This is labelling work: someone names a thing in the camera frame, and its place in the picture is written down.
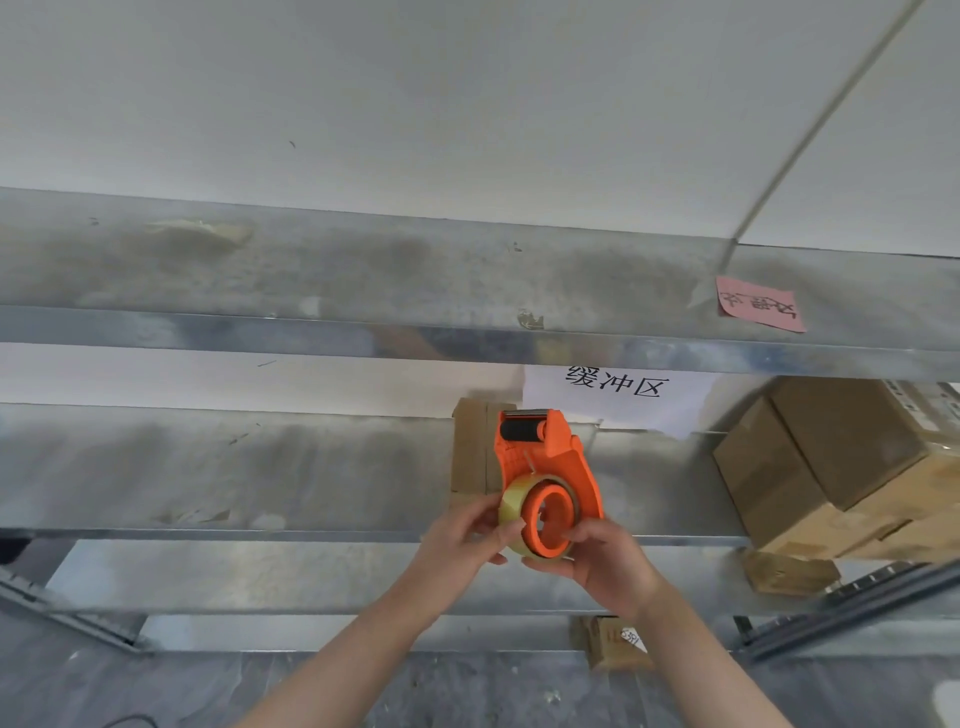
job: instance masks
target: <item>tape dispenser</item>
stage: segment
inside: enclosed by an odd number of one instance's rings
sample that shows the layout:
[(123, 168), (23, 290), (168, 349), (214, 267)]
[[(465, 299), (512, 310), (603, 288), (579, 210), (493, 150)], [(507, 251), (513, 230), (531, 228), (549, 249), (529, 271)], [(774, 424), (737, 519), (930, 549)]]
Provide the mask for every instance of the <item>tape dispenser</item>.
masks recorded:
[(503, 474), (499, 521), (526, 525), (510, 548), (539, 559), (570, 549), (564, 533), (584, 518), (603, 518), (603, 501), (580, 438), (558, 409), (500, 413), (493, 452)]

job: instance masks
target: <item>concrete floor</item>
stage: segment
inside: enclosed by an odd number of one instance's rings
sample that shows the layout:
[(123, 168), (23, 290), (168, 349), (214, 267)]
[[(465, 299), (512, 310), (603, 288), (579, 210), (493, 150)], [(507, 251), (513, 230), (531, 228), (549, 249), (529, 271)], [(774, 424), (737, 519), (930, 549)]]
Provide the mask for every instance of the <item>concrete floor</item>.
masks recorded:
[[(160, 728), (220, 728), (306, 657), (133, 657), (7, 610), (0, 614), (0, 715), (11, 728), (101, 728), (131, 713), (152, 716)], [(930, 696), (939, 682), (960, 677), (960, 660), (807, 659), (753, 675), (797, 728), (939, 728)], [(682, 725), (656, 675), (594, 675), (582, 656), (560, 653), (412, 655), (364, 722), (367, 728)]]

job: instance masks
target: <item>steel shelf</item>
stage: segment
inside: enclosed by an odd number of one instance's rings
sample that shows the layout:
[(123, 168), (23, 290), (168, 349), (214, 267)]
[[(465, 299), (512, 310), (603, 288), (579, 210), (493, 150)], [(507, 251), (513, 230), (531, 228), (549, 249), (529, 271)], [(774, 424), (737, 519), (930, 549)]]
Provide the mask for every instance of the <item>steel shelf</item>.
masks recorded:
[[(960, 378), (960, 259), (0, 190), (0, 341)], [(722, 316), (718, 274), (808, 331)]]
[[(354, 615), (158, 615), (140, 631), (163, 652), (316, 652)], [(571, 617), (444, 615), (414, 643), (423, 652), (570, 652)]]
[[(145, 615), (351, 615), (382, 595), (415, 544), (79, 541), (47, 583), (62, 612)], [(807, 600), (759, 595), (734, 549), (649, 546), (657, 569), (708, 621), (778, 616)], [(449, 610), (459, 616), (602, 614), (574, 582), (508, 554), (484, 567)]]
[[(643, 543), (749, 543), (719, 436), (574, 429)], [(416, 543), (452, 438), (452, 420), (0, 404), (0, 535)]]

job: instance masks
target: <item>pink sticky note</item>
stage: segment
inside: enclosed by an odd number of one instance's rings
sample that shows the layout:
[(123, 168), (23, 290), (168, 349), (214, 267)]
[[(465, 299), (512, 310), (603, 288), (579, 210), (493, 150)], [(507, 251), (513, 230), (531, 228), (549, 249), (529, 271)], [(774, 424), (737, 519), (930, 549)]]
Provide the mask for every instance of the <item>pink sticky note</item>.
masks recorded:
[(793, 291), (717, 276), (717, 298), (725, 313), (788, 331), (806, 331)]

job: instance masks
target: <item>white wall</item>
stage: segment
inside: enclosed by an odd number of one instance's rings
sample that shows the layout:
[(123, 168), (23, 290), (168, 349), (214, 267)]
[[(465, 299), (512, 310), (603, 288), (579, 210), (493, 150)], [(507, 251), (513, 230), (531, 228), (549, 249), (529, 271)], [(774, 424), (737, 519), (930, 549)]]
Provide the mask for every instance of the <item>white wall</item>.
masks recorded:
[[(768, 380), (720, 376), (700, 428), (726, 427)], [(522, 390), (516, 364), (0, 343), (0, 402), (445, 418), (460, 397)]]
[(960, 256), (960, 3), (925, 0), (741, 242)]
[(0, 185), (730, 236), (904, 4), (6, 0)]

